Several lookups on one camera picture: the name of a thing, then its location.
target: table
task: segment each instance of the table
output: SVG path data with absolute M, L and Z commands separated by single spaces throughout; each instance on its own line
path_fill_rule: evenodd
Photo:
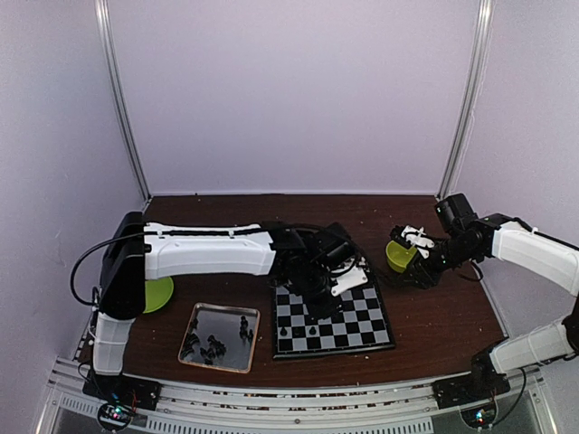
M 443 236 L 431 196 L 235 195 L 156 197 L 148 221 L 184 226 L 231 226 L 262 221 L 340 222 L 374 263 L 386 267 L 384 246 L 396 224 L 424 226 Z M 503 338 L 480 283 L 447 272 L 432 289 L 384 288 L 396 348 L 309 360 L 272 360 L 271 290 L 267 279 L 244 275 L 177 276 L 175 294 L 160 311 L 132 327 L 125 372 L 171 381 L 244 387 L 321 387 L 399 382 L 469 370 L 470 358 Z M 254 307 L 261 326 L 247 374 L 223 373 L 177 361 L 195 303 Z

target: silver tray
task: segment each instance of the silver tray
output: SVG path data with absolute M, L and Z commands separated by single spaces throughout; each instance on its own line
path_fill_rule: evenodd
M 240 337 L 242 316 L 245 316 L 248 322 L 248 331 L 253 331 L 252 339 Z M 197 303 L 183 337 L 178 361 L 220 371 L 248 373 L 252 368 L 259 323 L 260 312 L 256 309 Z M 193 334 L 199 338 L 194 344 Z M 226 352 L 220 357 L 214 357 L 213 364 L 206 364 L 205 357 L 201 356 L 201 349 L 209 349 L 210 335 L 225 345 Z

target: yellow-green bowl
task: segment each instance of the yellow-green bowl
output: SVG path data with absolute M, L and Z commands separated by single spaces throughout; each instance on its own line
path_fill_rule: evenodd
M 173 296 L 173 280 L 160 278 L 159 280 L 147 280 L 145 282 L 145 311 L 150 314 L 167 304 Z
M 416 254 L 416 251 L 415 247 L 405 249 L 396 241 L 390 241 L 386 245 L 386 259 L 388 260 L 388 265 L 397 273 L 404 273 L 406 271 L 406 266 Z

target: white wall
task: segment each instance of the white wall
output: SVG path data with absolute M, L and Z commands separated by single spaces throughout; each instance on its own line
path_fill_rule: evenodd
M 29 432 L 57 354 L 88 310 L 68 276 L 141 206 L 109 90 L 91 0 L 0 0 L 0 420 Z M 95 258 L 79 275 L 98 281 Z
M 434 193 L 478 0 L 111 0 L 153 193 Z
M 520 216 L 579 244 L 579 3 L 499 1 L 489 63 L 456 191 L 479 215 Z M 489 260 L 486 281 L 511 334 L 570 313 L 574 300 Z M 579 426 L 579 363 L 545 368 L 563 432 Z

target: robotic arm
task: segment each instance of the robotic arm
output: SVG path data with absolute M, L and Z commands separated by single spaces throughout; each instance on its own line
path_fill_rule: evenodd
M 272 222 L 232 228 L 145 223 L 130 212 L 105 252 L 93 370 L 118 376 L 128 334 L 145 310 L 145 280 L 183 274 L 270 276 L 302 296 L 316 319 L 333 315 L 344 291 L 368 281 L 363 259 L 342 226 Z
M 394 241 L 418 250 L 399 277 L 404 284 L 430 288 L 438 284 L 444 270 L 466 260 L 497 258 L 530 269 L 577 297 L 579 251 L 574 246 L 542 234 L 517 218 L 493 214 L 481 219 L 463 194 L 448 197 L 435 209 L 449 239 L 434 240 L 410 226 L 395 227 L 391 233 Z M 507 372 L 571 357 L 578 351 L 579 304 L 575 303 L 571 315 L 476 354 L 470 375 L 436 382 L 433 387 L 439 406 L 507 392 Z

